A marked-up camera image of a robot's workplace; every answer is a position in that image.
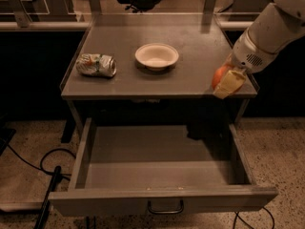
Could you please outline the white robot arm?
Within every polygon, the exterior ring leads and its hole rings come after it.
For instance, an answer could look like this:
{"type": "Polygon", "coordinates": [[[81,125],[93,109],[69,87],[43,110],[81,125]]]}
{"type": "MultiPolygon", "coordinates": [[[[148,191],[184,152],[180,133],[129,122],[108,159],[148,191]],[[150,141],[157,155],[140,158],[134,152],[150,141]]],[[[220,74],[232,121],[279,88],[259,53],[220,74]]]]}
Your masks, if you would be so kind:
{"type": "Polygon", "coordinates": [[[291,42],[305,35],[305,0],[273,0],[234,43],[212,80],[213,95],[224,99],[245,83],[247,73],[269,66],[291,42]]]}

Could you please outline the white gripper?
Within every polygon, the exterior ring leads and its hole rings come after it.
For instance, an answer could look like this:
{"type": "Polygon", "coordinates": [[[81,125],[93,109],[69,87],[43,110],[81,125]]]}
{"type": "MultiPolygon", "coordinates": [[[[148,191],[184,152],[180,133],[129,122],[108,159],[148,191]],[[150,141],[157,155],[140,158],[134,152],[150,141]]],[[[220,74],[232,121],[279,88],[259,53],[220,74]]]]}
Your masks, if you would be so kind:
{"type": "MultiPolygon", "coordinates": [[[[229,62],[234,67],[244,69],[248,73],[263,71],[277,58],[277,53],[270,53],[260,49],[252,40],[247,31],[236,40],[229,62]]],[[[213,76],[213,95],[224,99],[237,92],[246,80],[244,73],[218,69],[213,76]]]]}

